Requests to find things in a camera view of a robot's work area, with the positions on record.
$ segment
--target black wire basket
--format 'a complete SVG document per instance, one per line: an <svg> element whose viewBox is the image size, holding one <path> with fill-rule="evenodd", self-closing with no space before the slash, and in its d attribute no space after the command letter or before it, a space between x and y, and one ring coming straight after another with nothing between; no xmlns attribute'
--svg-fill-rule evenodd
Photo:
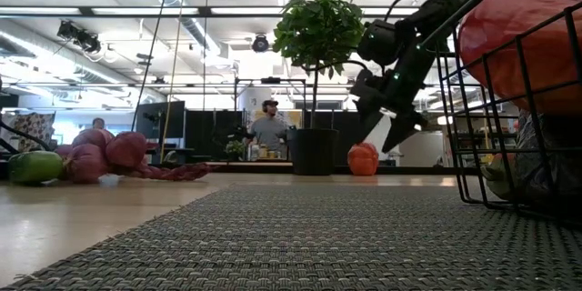
<svg viewBox="0 0 582 291"><path fill-rule="evenodd" d="M582 10L582 3L568 7L558 15L540 22L536 27L519 35L510 42L499 46L493 51L484 53L473 63L464 63L461 65L459 57L459 42L457 38L457 31L453 33L453 41L455 44L454 52L444 52L436 50L437 53L437 67L440 81L441 96L447 118L447 135L450 144L450 159L452 165L457 169L457 185L458 192L463 202L468 204L480 204L491 209L509 209L515 210L519 214L542 217L545 219L556 219L563 223L569 223L580 226L582 219L572 217L571 214L579 213L579 208L582 206L582 197L574 196L567 199L561 191L560 178L552 173L550 157L556 153L568 154L569 156L581 156L582 147L579 145L562 146L553 148L548 146L545 134L542 132L540 124L540 115L536 108L535 95L542 93L556 91L561 88L566 88L572 85L582 85L582 55L580 53L580 44L577 40L577 31L574 23L572 13ZM534 34L545 26L561 21L560 24L566 24L567 35L569 38L570 48L563 49L563 51L571 51L573 53L574 67L577 70L577 78L572 81L560 83L559 85L550 85L544 88L532 90L532 84L527 69L526 55L522 46L522 40L529 35ZM507 98L500 98L496 96L496 89L492 84L491 72L489 71L487 59L494 55L501 49L509 46L515 47L518 62L520 63L521 75L523 77L525 93L523 95L511 96ZM456 70L449 71L448 65L441 65L441 58L455 58ZM467 75L467 70L472 65L482 65L485 73L486 85L481 84L466 84L464 83L464 76ZM456 105L453 97L453 89L460 89L462 98L462 106ZM472 105L469 107L468 94L473 90L473 94L477 93L480 96L482 105ZM529 106L529 117L533 130L535 131L535 142L537 146L529 148L520 148L519 134L508 133L503 128L502 122L508 120L516 120L518 115L505 115L500 113L500 106L507 105L507 103L515 101L516 99L525 98ZM474 119L483 119L486 135L490 136L490 145L483 148L483 134L476 131L474 128ZM466 123L467 131L460 131L459 124ZM508 139L515 139L515 146L508 145ZM547 180L547 201L540 206L532 202L524 200L523 190L527 188L528 180L516 180L509 172L514 169L510 165L510 156L522 156L519 154L534 154L538 156L543 175ZM484 175L484 167L487 163L482 163L483 156L501 156L503 162L501 165L505 168L505 179L508 182L509 194L505 198L500 198L494 195L488 188L488 181ZM469 177L469 167L477 168L478 186L475 186L475 178Z"/></svg>

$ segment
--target robotic arm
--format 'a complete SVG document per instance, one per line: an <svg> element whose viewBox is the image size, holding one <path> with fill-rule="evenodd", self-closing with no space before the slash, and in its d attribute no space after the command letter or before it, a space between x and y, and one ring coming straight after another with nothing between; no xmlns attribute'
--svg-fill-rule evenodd
<svg viewBox="0 0 582 291"><path fill-rule="evenodd" d="M418 91L435 62L435 49L445 45L457 21L482 0L426 0L411 16L395 24L376 20L366 24L366 31L357 49L365 60L381 66L392 65L382 76L363 70L350 90L359 99L356 107L364 130L363 140L377 125L385 111L396 114L382 147L386 153L417 130L426 126L426 119L412 105Z"/></svg>

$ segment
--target gray woven rug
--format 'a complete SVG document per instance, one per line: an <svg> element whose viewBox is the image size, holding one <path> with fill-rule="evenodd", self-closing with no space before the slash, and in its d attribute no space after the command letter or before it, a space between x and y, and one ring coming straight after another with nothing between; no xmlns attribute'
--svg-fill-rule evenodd
<svg viewBox="0 0 582 291"><path fill-rule="evenodd" d="M582 290L582 235L456 188L233 186L3 290Z"/></svg>

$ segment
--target wooden floor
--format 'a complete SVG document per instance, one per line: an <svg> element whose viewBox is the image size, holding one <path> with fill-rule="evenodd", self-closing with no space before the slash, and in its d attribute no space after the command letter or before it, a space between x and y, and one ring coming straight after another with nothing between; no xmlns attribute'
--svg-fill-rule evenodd
<svg viewBox="0 0 582 291"><path fill-rule="evenodd" d="M115 188L0 185L0 287L15 276L79 252L108 236L233 184L456 186L443 176L211 174L196 182L128 180Z"/></svg>

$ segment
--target man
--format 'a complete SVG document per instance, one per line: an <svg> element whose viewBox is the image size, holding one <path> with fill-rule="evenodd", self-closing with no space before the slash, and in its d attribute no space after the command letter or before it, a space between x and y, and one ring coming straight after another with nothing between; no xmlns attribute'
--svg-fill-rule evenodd
<svg viewBox="0 0 582 291"><path fill-rule="evenodd" d="M286 153L284 145L280 139L286 138L285 124L276 119L276 111L279 103L275 100L266 100L263 102L263 112L265 117L257 119L252 125L248 134L252 137L246 140L249 144L256 138L260 145L265 145L269 151L280 151L282 155Z"/></svg>
<svg viewBox="0 0 582 291"><path fill-rule="evenodd" d="M104 129L105 128L105 120L103 118L96 118L93 120L93 128L96 129Z"/></svg>

